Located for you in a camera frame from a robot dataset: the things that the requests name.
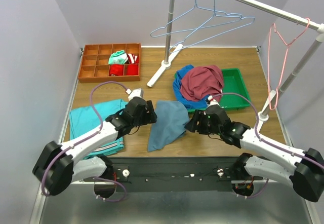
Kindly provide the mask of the grey-blue tank top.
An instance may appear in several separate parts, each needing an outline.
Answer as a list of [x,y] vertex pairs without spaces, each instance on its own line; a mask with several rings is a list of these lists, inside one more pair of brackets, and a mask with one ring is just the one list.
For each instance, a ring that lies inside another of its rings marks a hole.
[[158,101],[155,113],[156,123],[152,124],[147,151],[160,150],[166,145],[182,137],[185,125],[189,122],[186,107],[179,101]]

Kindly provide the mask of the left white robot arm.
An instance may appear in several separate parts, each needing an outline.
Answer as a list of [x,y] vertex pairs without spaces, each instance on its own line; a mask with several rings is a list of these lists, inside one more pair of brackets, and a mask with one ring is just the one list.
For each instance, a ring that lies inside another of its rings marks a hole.
[[153,124],[156,120],[152,102],[134,97],[124,109],[109,115],[82,136],[61,144],[47,143],[32,170],[40,181],[42,193],[56,196],[72,182],[89,177],[109,180],[112,168],[103,159],[84,158],[98,147],[129,134],[133,128]]

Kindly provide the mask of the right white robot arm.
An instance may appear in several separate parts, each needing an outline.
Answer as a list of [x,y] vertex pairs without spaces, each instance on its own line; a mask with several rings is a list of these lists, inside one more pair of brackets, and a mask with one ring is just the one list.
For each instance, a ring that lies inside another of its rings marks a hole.
[[286,184],[302,198],[318,202],[323,194],[323,157],[310,148],[305,151],[257,134],[254,128],[231,121],[226,111],[214,104],[196,110],[185,129],[203,135],[216,134],[226,144],[254,151],[242,154],[233,166],[238,179],[257,176]]

